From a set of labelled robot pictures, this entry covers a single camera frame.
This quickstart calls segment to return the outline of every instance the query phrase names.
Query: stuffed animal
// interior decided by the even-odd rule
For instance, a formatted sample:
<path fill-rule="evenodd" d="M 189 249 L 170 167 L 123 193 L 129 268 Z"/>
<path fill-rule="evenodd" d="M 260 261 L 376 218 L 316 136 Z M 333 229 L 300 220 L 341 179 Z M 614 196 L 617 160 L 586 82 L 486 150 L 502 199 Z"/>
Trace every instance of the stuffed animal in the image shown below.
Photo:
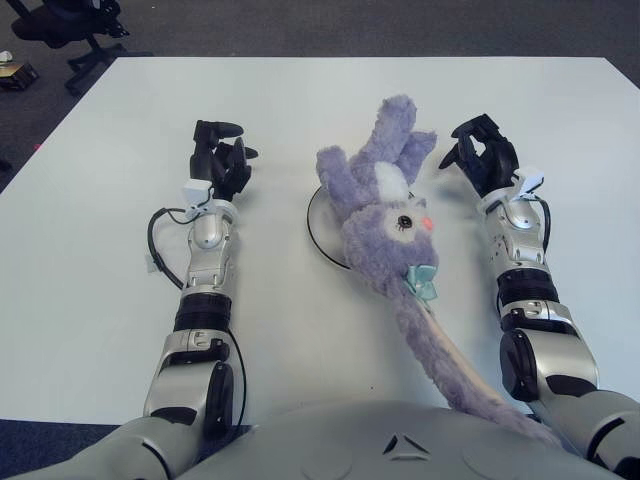
<path fill-rule="evenodd" d="M 412 131 L 415 118 L 411 99 L 389 98 L 366 145 L 349 161 L 337 146 L 318 152 L 318 177 L 342 222 L 347 264 L 393 302 L 400 331 L 451 408 L 558 445 L 546 426 L 517 411 L 483 381 L 429 308 L 438 266 L 433 222 L 425 201 L 413 197 L 409 185 L 436 135 Z"/>

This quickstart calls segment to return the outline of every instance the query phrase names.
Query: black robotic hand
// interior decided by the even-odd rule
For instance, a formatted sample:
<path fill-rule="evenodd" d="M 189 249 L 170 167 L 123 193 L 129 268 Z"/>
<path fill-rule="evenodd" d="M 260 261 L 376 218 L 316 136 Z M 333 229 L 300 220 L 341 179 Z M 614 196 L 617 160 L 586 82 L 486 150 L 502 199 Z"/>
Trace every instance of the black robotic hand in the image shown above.
<path fill-rule="evenodd" d="M 444 157 L 440 169 L 456 163 L 473 184 L 480 197 L 513 185 L 513 172 L 519 167 L 513 145 L 498 132 L 498 125 L 486 113 L 456 128 L 451 136 L 458 143 Z M 473 136 L 485 145 L 480 156 L 471 141 Z"/>
<path fill-rule="evenodd" d="M 191 178 L 213 183 L 213 198 L 231 201 L 251 178 L 247 159 L 256 158 L 258 152 L 244 146 L 240 125 L 226 122 L 198 120 L 193 134 L 196 147 L 191 156 Z M 221 142 L 223 138 L 238 137 L 233 145 Z"/>

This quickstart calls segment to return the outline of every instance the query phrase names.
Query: white table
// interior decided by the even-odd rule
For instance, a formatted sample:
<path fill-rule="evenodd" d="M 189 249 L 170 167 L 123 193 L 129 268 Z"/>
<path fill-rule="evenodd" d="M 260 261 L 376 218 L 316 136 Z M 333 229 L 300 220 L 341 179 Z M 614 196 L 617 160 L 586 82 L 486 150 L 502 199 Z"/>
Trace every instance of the white table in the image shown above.
<path fill-rule="evenodd" d="M 460 172 L 436 171 L 451 130 L 487 112 L 521 165 L 546 173 L 549 262 L 601 387 L 640 399 L 640 92 L 605 60 L 141 58 L 118 60 L 0 196 L 0 417 L 140 415 L 179 300 L 147 272 L 145 229 L 160 206 L 182 206 L 198 119 L 240 123 L 260 151 L 235 202 L 245 422 L 353 396 L 442 405 L 389 305 L 329 264 L 305 227 L 316 151 L 355 152 L 380 101 L 403 92 L 417 127 L 440 135 L 413 189 L 435 221 L 432 305 L 449 335 L 503 391 L 475 198 Z M 157 237 L 183 271 L 186 230 L 164 223 Z"/>

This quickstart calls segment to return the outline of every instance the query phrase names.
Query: chair wheel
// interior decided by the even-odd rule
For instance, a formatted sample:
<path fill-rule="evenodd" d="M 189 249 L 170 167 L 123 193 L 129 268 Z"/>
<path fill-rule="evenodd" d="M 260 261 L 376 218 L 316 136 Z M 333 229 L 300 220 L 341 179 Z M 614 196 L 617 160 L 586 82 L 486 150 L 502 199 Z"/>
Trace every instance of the chair wheel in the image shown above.
<path fill-rule="evenodd" d="M 76 87 L 67 87 L 67 91 L 73 96 L 73 97 L 79 97 L 80 96 L 80 90 Z"/>
<path fill-rule="evenodd" d="M 67 60 L 67 63 L 71 67 L 71 70 L 73 70 L 74 72 L 77 72 L 78 70 L 80 70 L 80 65 L 73 63 L 71 60 Z"/>

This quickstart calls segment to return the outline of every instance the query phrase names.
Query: toy eye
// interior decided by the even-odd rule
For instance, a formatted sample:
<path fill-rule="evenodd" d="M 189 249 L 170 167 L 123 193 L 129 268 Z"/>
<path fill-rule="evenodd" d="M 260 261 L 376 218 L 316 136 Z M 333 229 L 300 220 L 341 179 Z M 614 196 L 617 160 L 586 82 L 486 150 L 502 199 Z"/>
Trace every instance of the toy eye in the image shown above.
<path fill-rule="evenodd" d="M 407 228 L 413 227 L 413 222 L 411 218 L 406 215 L 400 215 L 398 217 L 398 230 L 406 230 Z"/>

